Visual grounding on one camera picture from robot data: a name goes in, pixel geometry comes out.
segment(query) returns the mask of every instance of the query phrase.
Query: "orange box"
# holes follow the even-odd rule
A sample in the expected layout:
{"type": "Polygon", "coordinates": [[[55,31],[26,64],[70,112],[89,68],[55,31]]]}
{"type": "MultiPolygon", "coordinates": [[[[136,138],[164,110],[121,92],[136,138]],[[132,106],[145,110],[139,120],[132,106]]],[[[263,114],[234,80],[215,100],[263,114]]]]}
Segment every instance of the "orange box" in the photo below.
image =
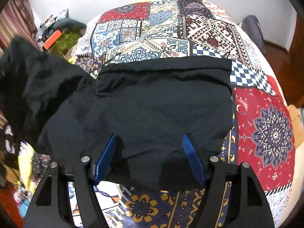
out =
{"type": "Polygon", "coordinates": [[[57,39],[60,38],[62,32],[60,30],[56,30],[43,44],[43,47],[48,50],[53,43],[56,42],[57,39]]]}

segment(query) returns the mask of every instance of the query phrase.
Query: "silver bolt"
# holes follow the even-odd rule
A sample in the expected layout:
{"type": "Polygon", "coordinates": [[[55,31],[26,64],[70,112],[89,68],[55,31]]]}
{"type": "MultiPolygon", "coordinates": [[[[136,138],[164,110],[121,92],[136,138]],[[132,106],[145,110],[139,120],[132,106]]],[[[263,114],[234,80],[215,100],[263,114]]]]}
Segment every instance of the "silver bolt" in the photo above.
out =
{"type": "Polygon", "coordinates": [[[86,162],[88,162],[90,160],[90,157],[88,157],[88,156],[84,156],[84,157],[82,157],[82,159],[81,159],[81,161],[83,162],[83,163],[86,163],[86,162]]]}
{"type": "Polygon", "coordinates": [[[249,164],[248,162],[243,162],[242,165],[243,165],[243,167],[245,167],[245,168],[249,168],[249,166],[250,166],[250,164],[249,164]]]}
{"type": "Polygon", "coordinates": [[[50,164],[50,167],[51,167],[51,168],[55,168],[57,165],[58,165],[58,164],[57,164],[56,162],[52,162],[52,163],[50,164]]]}
{"type": "Polygon", "coordinates": [[[211,160],[212,162],[217,162],[219,159],[218,159],[218,157],[211,156],[211,157],[210,157],[210,160],[211,160]]]}

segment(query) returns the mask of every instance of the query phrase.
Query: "patterned blanket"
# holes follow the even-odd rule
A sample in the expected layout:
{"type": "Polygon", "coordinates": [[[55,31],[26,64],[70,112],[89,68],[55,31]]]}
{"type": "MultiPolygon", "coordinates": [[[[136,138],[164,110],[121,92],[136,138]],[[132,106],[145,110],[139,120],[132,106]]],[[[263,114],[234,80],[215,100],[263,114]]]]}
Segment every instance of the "patterned blanket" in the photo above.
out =
{"type": "MultiPolygon", "coordinates": [[[[233,128],[219,158],[229,164],[250,163],[279,225],[294,172],[290,117],[275,79],[264,71],[265,58],[224,9],[204,0],[163,0],[112,9],[88,23],[75,54],[75,64],[94,78],[107,64],[191,55],[230,58],[233,128]]],[[[226,183],[216,227],[225,221],[230,184],[226,183]]],[[[73,183],[69,191],[74,221],[81,227],[73,183]]],[[[101,182],[95,192],[112,228],[188,228],[204,189],[155,192],[101,182]]]]}

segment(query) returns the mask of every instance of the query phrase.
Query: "patchwork bedsheet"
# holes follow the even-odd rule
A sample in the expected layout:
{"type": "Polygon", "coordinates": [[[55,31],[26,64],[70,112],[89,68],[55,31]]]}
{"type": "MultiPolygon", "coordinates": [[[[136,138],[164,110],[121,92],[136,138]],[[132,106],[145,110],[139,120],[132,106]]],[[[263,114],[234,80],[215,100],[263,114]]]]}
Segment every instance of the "patchwork bedsheet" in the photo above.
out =
{"type": "MultiPolygon", "coordinates": [[[[204,0],[163,0],[109,10],[88,23],[74,64],[97,78],[107,64],[191,55],[232,60],[233,128],[219,158],[229,164],[250,163],[278,227],[294,175],[291,120],[268,62],[224,9],[204,0]]],[[[230,184],[226,183],[216,227],[225,221],[230,184]]],[[[74,221],[81,227],[73,183],[69,191],[74,221]]],[[[101,182],[95,192],[111,228],[188,228],[204,189],[155,192],[101,182]]]]}

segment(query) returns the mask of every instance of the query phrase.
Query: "black and white striped border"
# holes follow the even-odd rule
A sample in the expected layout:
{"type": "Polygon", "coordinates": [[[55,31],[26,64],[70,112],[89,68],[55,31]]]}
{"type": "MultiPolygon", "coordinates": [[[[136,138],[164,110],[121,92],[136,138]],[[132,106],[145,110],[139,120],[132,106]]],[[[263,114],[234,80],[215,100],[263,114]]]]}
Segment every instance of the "black and white striped border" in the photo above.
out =
{"type": "Polygon", "coordinates": [[[272,194],[281,192],[282,190],[285,190],[285,189],[290,188],[291,185],[292,185],[292,182],[291,182],[291,183],[288,183],[288,184],[286,184],[286,185],[280,186],[280,187],[278,187],[278,188],[272,189],[272,190],[270,190],[270,191],[265,191],[265,195],[268,196],[268,195],[272,195],[272,194]]]}

